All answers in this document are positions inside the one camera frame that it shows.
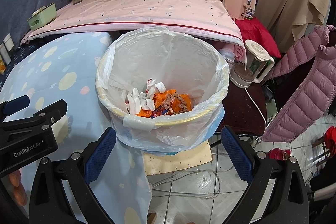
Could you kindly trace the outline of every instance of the red pillow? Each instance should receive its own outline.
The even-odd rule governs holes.
[[[269,31],[261,24],[257,18],[238,20],[236,25],[239,27],[243,41],[251,39],[262,45],[270,56],[281,58],[278,46]]]

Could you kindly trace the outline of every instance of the white plastic bag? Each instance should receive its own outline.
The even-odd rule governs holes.
[[[210,138],[224,116],[229,66],[214,47],[165,27],[142,28],[120,36],[100,60],[96,88],[109,110],[119,140],[156,153],[192,149]],[[125,98],[148,79],[188,94],[193,110],[154,119],[130,115]]]

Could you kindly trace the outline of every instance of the bottle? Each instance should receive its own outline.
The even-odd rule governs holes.
[[[13,58],[14,57],[14,43],[13,43],[13,40],[12,40],[12,37],[11,37],[10,33],[4,38],[3,42],[6,46],[8,55],[11,58]]]
[[[6,47],[5,47],[4,43],[1,43],[1,45],[0,45],[0,53],[1,53],[3,61],[5,61],[6,65],[8,65],[10,63],[10,61],[12,61],[12,60],[8,55],[8,52],[6,50]]]

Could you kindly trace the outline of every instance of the green tissue box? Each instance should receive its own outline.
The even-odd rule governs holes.
[[[33,16],[28,19],[29,27],[32,31],[47,25],[56,17],[55,3],[42,7],[33,13]]]

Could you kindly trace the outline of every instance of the tiled floor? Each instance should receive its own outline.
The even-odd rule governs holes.
[[[312,149],[311,144],[320,138],[330,126],[335,124],[336,118],[331,115],[324,115],[292,143],[263,142],[258,144],[255,150],[269,151],[277,147],[291,149],[292,155],[299,162],[303,178],[307,181],[316,171],[317,157],[322,153],[320,147]],[[217,140],[217,136],[212,137],[209,141],[213,143],[215,140]],[[168,183],[154,187],[160,191],[152,191],[153,198],[149,212],[157,213],[155,224],[187,224],[189,222],[221,224],[226,219],[246,189],[247,183],[238,177],[236,169],[222,145],[213,148],[212,153],[213,160],[207,164],[186,169],[184,172],[178,171],[147,177],[152,185],[164,179],[168,181]],[[215,173],[209,171],[185,176],[198,170],[216,171],[218,177]],[[260,218],[263,214],[273,186],[274,181],[270,180],[253,220]],[[184,193],[187,196],[176,196],[176,193]],[[190,193],[198,194],[198,197],[201,198],[188,196]]]

